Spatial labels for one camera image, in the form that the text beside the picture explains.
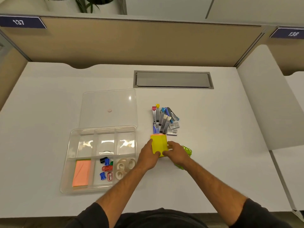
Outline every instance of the clear plastic organizer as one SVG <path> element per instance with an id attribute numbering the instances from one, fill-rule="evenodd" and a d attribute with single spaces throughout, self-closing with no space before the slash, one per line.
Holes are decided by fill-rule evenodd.
<path id="1" fill-rule="evenodd" d="M 101 180 L 104 172 L 100 159 L 113 161 L 112 180 Z M 88 184 L 72 186 L 77 160 L 90 160 Z M 74 129 L 70 134 L 61 177 L 62 193 L 108 190 L 134 167 L 137 161 L 136 127 L 116 126 Z"/>

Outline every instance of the black shirt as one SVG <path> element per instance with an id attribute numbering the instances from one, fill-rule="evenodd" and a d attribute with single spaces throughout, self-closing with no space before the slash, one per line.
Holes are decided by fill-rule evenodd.
<path id="1" fill-rule="evenodd" d="M 108 228 L 107 215 L 97 203 L 93 203 L 82 211 L 66 228 Z M 207 226 L 191 214 L 170 209 L 156 209 L 138 213 L 125 213 L 118 219 L 115 228 L 207 228 Z M 274 217 L 267 209 L 251 199 L 247 199 L 238 220 L 232 228 L 291 228 L 286 222 Z"/>

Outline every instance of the white desk surface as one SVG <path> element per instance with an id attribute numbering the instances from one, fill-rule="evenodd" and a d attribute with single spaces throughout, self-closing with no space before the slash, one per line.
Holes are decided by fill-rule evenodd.
<path id="1" fill-rule="evenodd" d="M 304 111 L 304 72 L 295 72 L 285 77 L 295 98 Z M 285 180 L 295 210 L 304 210 L 304 146 L 273 150 L 279 169 Z"/>
<path id="2" fill-rule="evenodd" d="M 72 216 L 101 192 L 64 195 L 60 179 L 69 134 L 78 128 L 82 94 L 133 87 L 134 70 L 207 71 L 214 90 L 136 89 L 138 151 L 150 138 L 151 106 L 170 106 L 177 137 L 192 158 L 270 211 L 290 205 L 237 70 L 233 67 L 96 65 L 78 70 L 29 62 L 0 112 L 0 217 Z M 124 212 L 164 207 L 215 212 L 186 171 L 161 158 Z"/>

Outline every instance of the sticky note pad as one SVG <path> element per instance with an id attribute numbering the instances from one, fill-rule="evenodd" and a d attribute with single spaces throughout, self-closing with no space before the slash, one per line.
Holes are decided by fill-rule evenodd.
<path id="1" fill-rule="evenodd" d="M 77 160 L 72 186 L 85 186 L 89 183 L 91 160 Z"/>
<path id="2" fill-rule="evenodd" d="M 168 150 L 167 146 L 167 136 L 165 134 L 153 134 L 150 136 L 152 138 L 152 151 L 153 153 L 156 153 L 159 151 L 161 155 L 159 157 L 163 156 L 163 151 Z"/>

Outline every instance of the hand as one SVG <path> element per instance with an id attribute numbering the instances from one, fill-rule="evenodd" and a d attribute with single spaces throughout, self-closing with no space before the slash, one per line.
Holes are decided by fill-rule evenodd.
<path id="1" fill-rule="evenodd" d="M 148 171 L 152 169 L 158 160 L 158 157 L 161 155 L 159 151 L 153 153 L 152 151 L 152 139 L 150 139 L 147 144 L 141 149 L 137 160 L 137 166 Z"/>
<path id="2" fill-rule="evenodd" d="M 168 143 L 168 149 L 171 149 L 169 151 L 163 151 L 163 155 L 170 158 L 170 160 L 179 166 L 182 166 L 184 168 L 185 164 L 191 160 L 187 152 L 184 150 L 184 148 L 176 143 L 169 141 Z"/>

